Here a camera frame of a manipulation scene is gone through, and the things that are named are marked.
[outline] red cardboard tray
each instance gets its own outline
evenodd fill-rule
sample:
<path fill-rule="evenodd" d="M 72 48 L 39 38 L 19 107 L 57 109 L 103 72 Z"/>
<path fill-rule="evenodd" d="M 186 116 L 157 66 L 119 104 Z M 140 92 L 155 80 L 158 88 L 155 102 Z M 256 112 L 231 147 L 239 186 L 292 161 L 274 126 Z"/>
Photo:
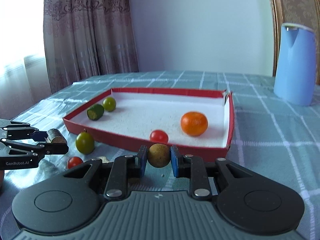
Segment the red cardboard tray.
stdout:
<path fill-rule="evenodd" d="M 97 121 L 91 121 L 87 109 L 102 104 L 107 96 L 117 102 L 116 109 Z M 206 115 L 208 129 L 199 137 L 182 132 L 180 119 L 189 111 Z M 170 88 L 112 88 L 83 104 L 63 118 L 69 132 L 79 134 L 84 129 L 95 141 L 138 152 L 141 145 L 151 147 L 153 130 L 164 130 L 168 146 L 177 145 L 181 154 L 192 154 L 204 161 L 225 157 L 234 129 L 232 93 L 216 90 Z"/>

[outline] table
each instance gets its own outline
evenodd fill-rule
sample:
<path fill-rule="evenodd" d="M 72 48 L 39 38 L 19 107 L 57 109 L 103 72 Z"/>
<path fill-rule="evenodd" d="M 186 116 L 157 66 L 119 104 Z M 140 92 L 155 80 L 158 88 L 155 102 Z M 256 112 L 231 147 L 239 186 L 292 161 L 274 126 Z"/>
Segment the table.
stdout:
<path fill-rule="evenodd" d="M 68 133 L 62 117 L 111 87 L 175 87 L 233 91 L 235 131 L 227 158 L 297 191 L 305 202 L 298 232 L 306 239 L 320 239 L 320 87 L 315 89 L 312 105 L 302 107 L 277 98 L 273 85 L 274 78 L 256 75 L 122 73 L 76 82 L 42 100 L 14 120 L 28 122 L 39 130 L 59 129 L 70 151 L 62 156 L 46 156 L 37 169 L 6 172 L 0 191 L 0 237 L 8 240 L 18 230 L 11 212 L 11 201 L 18 191 L 65 170 L 71 156 L 87 160 L 105 155 L 113 161 L 129 153 L 97 143 L 96 150 L 84 157 L 76 150 L 76 135 Z M 211 178 L 210 183 L 216 192 Z M 187 190 L 188 179 L 175 179 L 170 165 L 157 169 L 148 164 L 145 178 L 131 189 Z"/>

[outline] curtain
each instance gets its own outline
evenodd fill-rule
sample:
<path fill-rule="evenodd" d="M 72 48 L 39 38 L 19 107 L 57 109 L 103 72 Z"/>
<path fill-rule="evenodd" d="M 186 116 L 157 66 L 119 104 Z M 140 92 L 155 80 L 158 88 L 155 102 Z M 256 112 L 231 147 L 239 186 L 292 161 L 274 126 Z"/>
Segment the curtain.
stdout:
<path fill-rule="evenodd" d="M 50 95 L 43 9 L 43 0 L 0 0 L 0 118 L 14 118 Z"/>
<path fill-rule="evenodd" d="M 94 75 L 139 71 L 129 0 L 44 0 L 44 47 L 52 93 Z"/>

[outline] blue kettle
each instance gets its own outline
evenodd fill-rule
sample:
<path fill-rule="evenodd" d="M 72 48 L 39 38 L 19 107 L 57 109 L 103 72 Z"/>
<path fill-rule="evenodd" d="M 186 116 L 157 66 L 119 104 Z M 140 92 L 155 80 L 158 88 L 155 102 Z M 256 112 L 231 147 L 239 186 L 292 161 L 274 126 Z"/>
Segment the blue kettle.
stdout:
<path fill-rule="evenodd" d="M 282 24 L 274 93 L 290 103 L 309 106 L 315 82 L 314 31 L 300 24 Z"/>

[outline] patterned fabric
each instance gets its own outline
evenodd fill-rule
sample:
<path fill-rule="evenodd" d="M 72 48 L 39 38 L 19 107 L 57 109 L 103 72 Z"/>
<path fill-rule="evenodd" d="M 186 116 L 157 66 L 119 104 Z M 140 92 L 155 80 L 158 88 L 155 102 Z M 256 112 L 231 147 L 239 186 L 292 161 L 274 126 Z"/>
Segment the patterned fabric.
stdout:
<path fill-rule="evenodd" d="M 284 22 L 310 27 L 316 35 L 316 84 L 320 84 L 320 3 L 319 0 L 281 0 Z"/>
<path fill-rule="evenodd" d="M 320 238 L 320 87 L 310 107 L 291 105 L 273 94 L 274 78 L 207 72 L 123 73 L 91 77 L 76 82 L 41 101 L 15 120 L 40 130 L 56 128 L 66 137 L 70 151 L 46 156 L 38 169 L 8 171 L 0 195 L 0 235 L 8 240 L 18 229 L 11 202 L 22 188 L 66 169 L 71 156 L 85 160 L 105 156 L 113 161 L 129 152 L 96 144 L 89 156 L 75 148 L 76 135 L 68 133 L 62 117 L 111 87 L 171 87 L 233 91 L 235 131 L 227 158 L 263 176 L 291 187 L 304 199 L 305 213 L 298 231 L 306 238 Z M 214 184 L 210 178 L 213 192 Z M 157 169 L 149 164 L 145 178 L 131 189 L 188 190 L 188 179 L 175 179 L 171 165 Z"/>
<path fill-rule="evenodd" d="M 139 71 L 129 0 L 44 0 L 44 48 L 52 93 Z"/>

